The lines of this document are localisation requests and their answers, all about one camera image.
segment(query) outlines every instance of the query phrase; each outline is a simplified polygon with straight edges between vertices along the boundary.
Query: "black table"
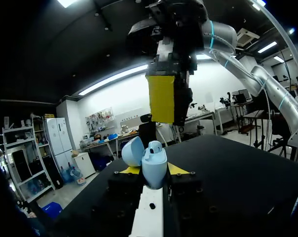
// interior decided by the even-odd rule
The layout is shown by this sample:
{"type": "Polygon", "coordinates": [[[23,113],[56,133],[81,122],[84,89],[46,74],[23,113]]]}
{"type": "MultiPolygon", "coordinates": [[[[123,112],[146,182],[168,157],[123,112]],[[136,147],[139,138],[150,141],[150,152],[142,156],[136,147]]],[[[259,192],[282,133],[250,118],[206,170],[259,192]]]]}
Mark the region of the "black table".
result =
{"type": "Polygon", "coordinates": [[[255,148],[258,148],[259,146],[261,146],[261,149],[264,150],[264,139],[265,139],[265,136],[264,136],[264,128],[263,128],[263,119],[265,120],[268,120],[268,115],[264,112],[264,110],[257,110],[257,111],[254,111],[252,113],[249,113],[247,115],[244,115],[243,116],[244,118],[246,119],[253,119],[254,120],[254,123],[255,123],[255,128],[256,128],[256,140],[254,142],[254,147],[255,148]],[[262,130],[262,135],[261,135],[261,141],[258,142],[258,125],[257,125],[257,120],[258,119],[261,119],[261,130],[262,130]]]}
{"type": "Polygon", "coordinates": [[[244,116],[242,115],[240,108],[243,107],[243,106],[250,105],[252,103],[253,103],[253,101],[247,101],[245,103],[230,105],[231,107],[234,107],[235,110],[236,110],[236,120],[237,120],[237,124],[238,124],[238,132],[241,133],[241,134],[246,134],[247,136],[249,135],[248,131],[252,130],[254,128],[254,126],[252,124],[243,125],[244,116]]]}
{"type": "MultiPolygon", "coordinates": [[[[165,150],[169,162],[196,172],[203,180],[210,204],[221,211],[267,213],[298,191],[298,163],[222,137],[203,135],[165,150]]],[[[73,215],[89,220],[91,207],[105,192],[108,178],[126,167],[122,159],[112,162],[61,212],[56,222],[73,215]]],[[[166,233],[174,230],[165,222],[164,231],[168,236],[166,233]]]]}

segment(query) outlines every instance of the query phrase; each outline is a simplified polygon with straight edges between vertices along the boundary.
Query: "air conditioner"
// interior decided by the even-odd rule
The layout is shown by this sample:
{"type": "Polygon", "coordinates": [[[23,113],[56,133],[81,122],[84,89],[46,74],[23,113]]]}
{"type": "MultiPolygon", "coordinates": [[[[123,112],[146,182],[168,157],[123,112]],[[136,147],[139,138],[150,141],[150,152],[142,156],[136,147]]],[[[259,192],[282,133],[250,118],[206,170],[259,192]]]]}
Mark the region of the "air conditioner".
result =
{"type": "Polygon", "coordinates": [[[244,47],[247,45],[251,40],[253,39],[259,39],[260,37],[244,28],[241,28],[241,30],[237,34],[237,45],[244,47]]]}

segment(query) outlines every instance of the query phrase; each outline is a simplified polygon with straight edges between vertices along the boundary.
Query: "black chair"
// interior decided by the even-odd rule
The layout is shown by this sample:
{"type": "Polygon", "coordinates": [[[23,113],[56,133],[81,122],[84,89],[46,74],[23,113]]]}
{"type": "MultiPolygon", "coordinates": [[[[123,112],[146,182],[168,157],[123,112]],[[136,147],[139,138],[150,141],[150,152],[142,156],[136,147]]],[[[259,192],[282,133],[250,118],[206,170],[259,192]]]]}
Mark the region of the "black chair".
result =
{"type": "Polygon", "coordinates": [[[143,124],[139,125],[139,137],[143,142],[144,148],[148,148],[149,142],[157,140],[155,133],[155,122],[151,121],[151,114],[143,115],[140,117],[143,124]]]}
{"type": "Polygon", "coordinates": [[[279,115],[272,115],[272,134],[273,135],[280,135],[282,138],[277,138],[273,140],[273,148],[269,149],[268,152],[274,151],[277,148],[282,147],[280,156],[284,152],[284,157],[287,158],[286,155],[286,146],[288,145],[288,140],[291,137],[291,132],[289,130],[288,124],[285,118],[279,115]]]}

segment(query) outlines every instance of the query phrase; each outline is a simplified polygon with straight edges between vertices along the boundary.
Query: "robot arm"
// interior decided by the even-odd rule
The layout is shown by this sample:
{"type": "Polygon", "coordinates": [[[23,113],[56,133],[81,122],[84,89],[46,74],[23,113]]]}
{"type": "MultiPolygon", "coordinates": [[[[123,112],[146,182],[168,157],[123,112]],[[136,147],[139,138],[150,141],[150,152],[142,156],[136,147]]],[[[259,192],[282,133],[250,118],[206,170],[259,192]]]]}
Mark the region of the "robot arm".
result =
{"type": "Polygon", "coordinates": [[[147,7],[151,18],[135,24],[131,48],[153,56],[146,78],[152,120],[183,125],[192,91],[189,75],[197,70],[196,52],[204,51],[233,73],[254,96],[264,90],[279,108],[291,133],[298,130],[298,102],[261,66],[249,72],[232,55],[236,31],[208,19],[202,0],[160,0],[147,7]]]}
{"type": "Polygon", "coordinates": [[[214,45],[215,46],[210,49],[209,44],[204,44],[204,54],[210,56],[234,74],[252,95],[258,96],[259,93],[265,89],[269,99],[284,116],[291,133],[295,133],[298,130],[298,102],[295,98],[263,67],[254,66],[251,72],[249,72],[238,60],[229,54],[231,44],[228,45],[227,43],[226,50],[223,46],[216,48],[216,44],[214,45]]]}

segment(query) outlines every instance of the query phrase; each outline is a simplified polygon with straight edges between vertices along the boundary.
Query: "yellow tape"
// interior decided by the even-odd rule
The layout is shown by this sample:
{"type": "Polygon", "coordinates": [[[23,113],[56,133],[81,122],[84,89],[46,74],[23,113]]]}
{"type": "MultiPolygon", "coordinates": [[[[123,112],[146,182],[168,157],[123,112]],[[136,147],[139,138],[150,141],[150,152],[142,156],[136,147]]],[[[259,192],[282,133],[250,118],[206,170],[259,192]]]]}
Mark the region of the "yellow tape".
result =
{"type": "Polygon", "coordinates": [[[128,173],[139,174],[139,172],[140,172],[140,166],[137,166],[137,167],[129,166],[127,169],[121,171],[120,173],[122,173],[122,174],[128,174],[128,173]]]}
{"type": "MultiPolygon", "coordinates": [[[[189,174],[189,172],[187,172],[186,170],[183,170],[181,168],[178,168],[177,166],[171,164],[168,162],[168,166],[169,166],[169,171],[171,175],[174,174],[189,174]]],[[[129,166],[127,169],[121,171],[120,173],[122,174],[128,174],[128,173],[132,173],[132,174],[139,174],[140,172],[140,166],[134,167],[134,166],[129,166]]]]}
{"type": "Polygon", "coordinates": [[[152,121],[174,122],[174,76],[146,76],[152,121]]]}
{"type": "Polygon", "coordinates": [[[181,168],[178,168],[177,166],[171,164],[168,162],[168,166],[169,166],[169,171],[171,175],[174,174],[189,174],[189,172],[187,172],[186,170],[183,170],[181,168]]]}

